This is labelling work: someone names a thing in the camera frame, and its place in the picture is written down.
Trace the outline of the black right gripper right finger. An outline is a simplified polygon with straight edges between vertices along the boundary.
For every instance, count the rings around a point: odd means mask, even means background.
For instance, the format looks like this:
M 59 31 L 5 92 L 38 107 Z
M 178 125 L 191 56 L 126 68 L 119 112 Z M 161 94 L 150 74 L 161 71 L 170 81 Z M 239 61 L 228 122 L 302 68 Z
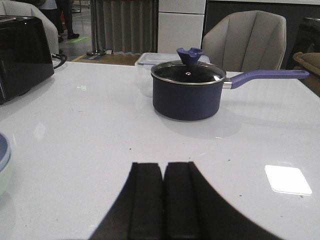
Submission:
M 193 162 L 170 162 L 164 173 L 167 240 L 276 240 L 231 206 Z

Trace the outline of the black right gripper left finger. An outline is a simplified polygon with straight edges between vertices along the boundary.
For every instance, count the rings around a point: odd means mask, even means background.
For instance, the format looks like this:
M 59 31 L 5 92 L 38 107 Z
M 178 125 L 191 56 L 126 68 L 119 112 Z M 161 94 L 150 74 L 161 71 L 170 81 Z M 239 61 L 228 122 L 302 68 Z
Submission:
M 156 163 L 131 165 L 127 180 L 91 240 L 161 240 L 163 179 Z

